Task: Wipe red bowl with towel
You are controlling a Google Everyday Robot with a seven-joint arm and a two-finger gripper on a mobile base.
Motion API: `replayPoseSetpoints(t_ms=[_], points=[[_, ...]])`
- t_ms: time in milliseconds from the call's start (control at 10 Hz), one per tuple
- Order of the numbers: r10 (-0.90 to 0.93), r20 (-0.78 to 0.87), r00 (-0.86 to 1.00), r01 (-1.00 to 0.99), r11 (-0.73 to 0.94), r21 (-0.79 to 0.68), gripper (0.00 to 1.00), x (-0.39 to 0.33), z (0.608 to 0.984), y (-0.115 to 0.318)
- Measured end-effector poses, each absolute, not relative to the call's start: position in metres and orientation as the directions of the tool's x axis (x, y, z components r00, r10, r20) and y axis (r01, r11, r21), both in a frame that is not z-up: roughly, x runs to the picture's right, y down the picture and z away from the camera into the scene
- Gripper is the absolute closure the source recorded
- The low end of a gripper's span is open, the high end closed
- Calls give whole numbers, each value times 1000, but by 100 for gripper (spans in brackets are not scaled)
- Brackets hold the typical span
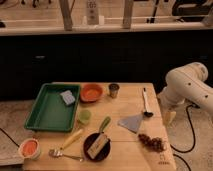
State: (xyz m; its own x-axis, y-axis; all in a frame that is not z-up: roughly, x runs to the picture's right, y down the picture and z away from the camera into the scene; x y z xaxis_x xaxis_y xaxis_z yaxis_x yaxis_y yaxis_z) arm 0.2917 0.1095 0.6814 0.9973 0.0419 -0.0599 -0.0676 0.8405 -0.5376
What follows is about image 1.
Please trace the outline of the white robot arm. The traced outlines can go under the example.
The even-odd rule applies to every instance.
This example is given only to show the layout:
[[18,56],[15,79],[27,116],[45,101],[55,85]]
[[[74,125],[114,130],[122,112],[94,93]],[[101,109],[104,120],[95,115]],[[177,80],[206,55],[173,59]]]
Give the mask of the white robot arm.
[[165,126],[175,118],[174,108],[185,100],[213,115],[213,88],[205,83],[207,78],[208,69],[200,62],[174,68],[166,74],[166,86],[157,95]]

